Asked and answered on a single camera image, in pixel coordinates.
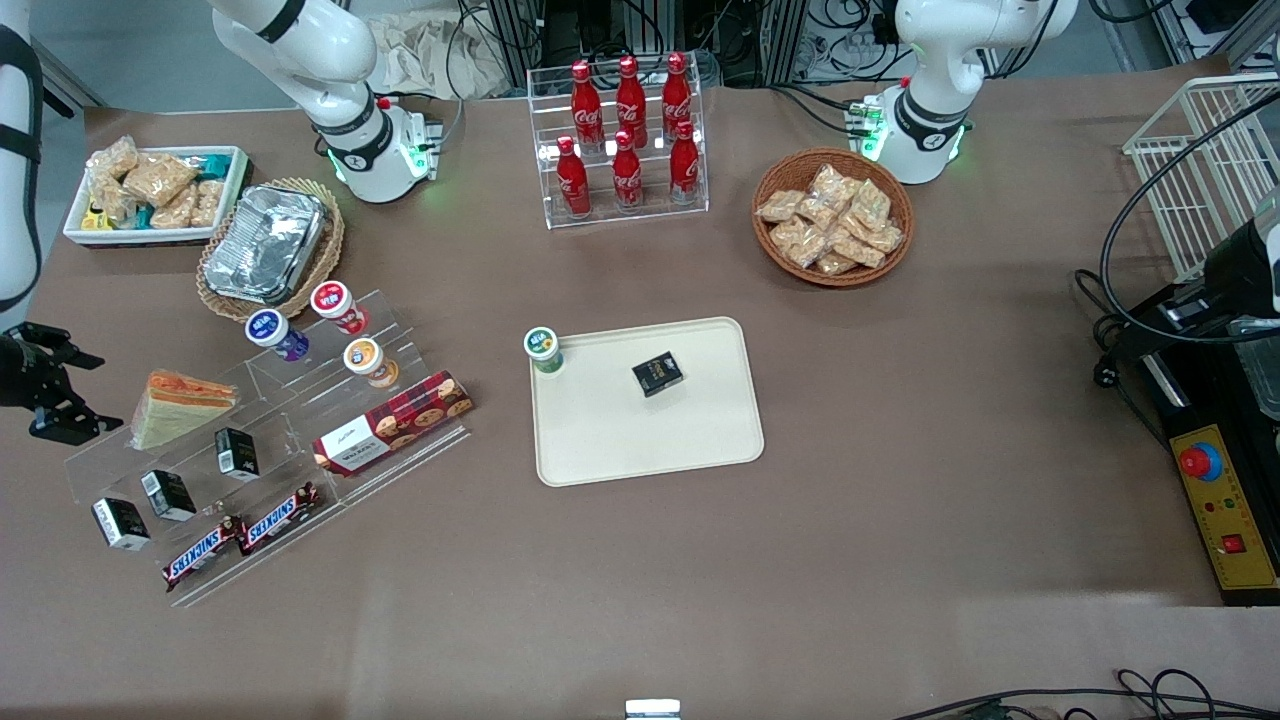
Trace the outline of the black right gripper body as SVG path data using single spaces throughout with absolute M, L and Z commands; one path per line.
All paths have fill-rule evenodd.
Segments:
M 23 322 L 1 334 L 1 406 L 56 407 L 60 366 L 52 351 L 63 345 L 63 329 Z

